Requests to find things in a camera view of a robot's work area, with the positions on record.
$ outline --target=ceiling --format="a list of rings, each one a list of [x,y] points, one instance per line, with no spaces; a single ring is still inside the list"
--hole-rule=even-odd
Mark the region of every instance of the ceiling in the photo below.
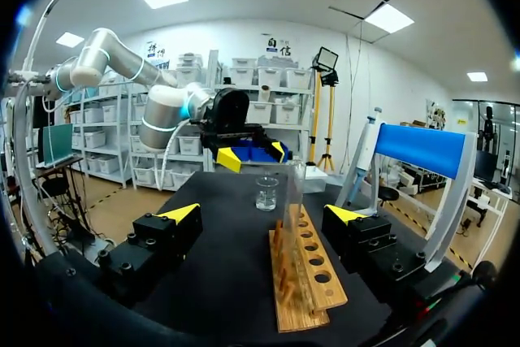
[[[39,0],[34,5],[36,17],[19,41],[15,68],[21,66],[37,17],[48,1]],[[466,73],[482,70],[487,73],[490,89],[520,91],[518,73],[514,75],[509,69],[513,50],[486,0],[390,0],[392,6],[415,21],[391,35],[341,12],[365,17],[381,1],[190,0],[151,10],[142,0],[61,0],[45,26],[34,63],[40,71],[78,54],[80,46],[70,49],[55,44],[66,31],[87,37],[95,28],[106,27],[124,37],[201,20],[262,18],[309,24],[362,37],[415,64],[450,89],[474,89],[475,84]]]

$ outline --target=wooden test tube rack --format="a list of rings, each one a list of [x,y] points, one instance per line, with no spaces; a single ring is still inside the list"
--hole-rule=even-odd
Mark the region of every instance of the wooden test tube rack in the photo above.
[[[289,210],[297,213],[297,206]],[[300,215],[293,217],[297,225],[293,234],[299,256],[288,254],[293,249],[284,246],[281,221],[277,222],[274,231],[269,231],[279,332],[303,331],[328,324],[326,309],[347,302],[345,291],[305,207],[301,206]]]

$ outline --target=black table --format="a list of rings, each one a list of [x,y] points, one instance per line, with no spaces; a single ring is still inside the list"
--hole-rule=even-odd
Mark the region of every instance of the black table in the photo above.
[[[304,204],[349,301],[327,311],[331,322],[325,327],[278,333],[267,232],[282,218],[284,195],[279,194],[272,212],[257,210],[256,177],[196,173],[166,202],[159,212],[200,203],[204,232],[178,271],[134,309],[175,330],[228,343],[306,340],[346,346],[376,334],[390,308],[376,300],[358,274],[346,272],[321,234],[323,206],[334,203],[337,186],[305,195]],[[422,248],[422,238],[383,210],[382,214],[395,222],[392,231],[407,244]]]

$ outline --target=monitor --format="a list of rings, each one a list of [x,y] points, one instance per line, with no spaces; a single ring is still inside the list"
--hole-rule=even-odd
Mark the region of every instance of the monitor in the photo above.
[[[474,163],[474,177],[488,182],[493,182],[497,161],[497,154],[490,154],[483,150],[477,150],[477,159]]]
[[[50,167],[73,156],[72,126],[63,124],[43,128],[43,167]]]

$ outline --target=yellow warning tape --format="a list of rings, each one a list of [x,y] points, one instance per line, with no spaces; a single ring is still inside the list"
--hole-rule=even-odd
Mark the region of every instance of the yellow warning tape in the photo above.
[[[112,195],[118,193],[119,191],[121,191],[123,189],[123,186],[119,187],[117,190],[113,191],[112,193],[106,195],[105,197],[95,201],[94,204],[91,205],[91,207],[88,208],[88,210],[92,210],[94,207],[96,207],[97,205],[99,205],[100,203],[103,203],[103,201],[105,201],[107,198],[110,198]]]
[[[411,222],[413,222],[415,225],[417,225],[418,227],[420,227],[425,233],[428,232],[428,230],[423,227],[419,221],[417,221],[416,219],[413,219],[412,217],[410,217],[407,213],[405,213],[403,210],[399,209],[397,206],[395,206],[393,203],[391,202],[388,202],[388,204],[390,205],[391,208],[397,210],[399,213],[401,213],[402,215],[404,215],[407,219],[409,219]],[[471,266],[466,260],[464,260],[464,258],[458,254],[457,252],[455,252],[455,250],[452,248],[452,247],[449,247],[449,251],[455,255],[461,262],[463,262],[464,264],[466,264],[468,266],[468,268],[470,270],[473,270],[473,266]]]

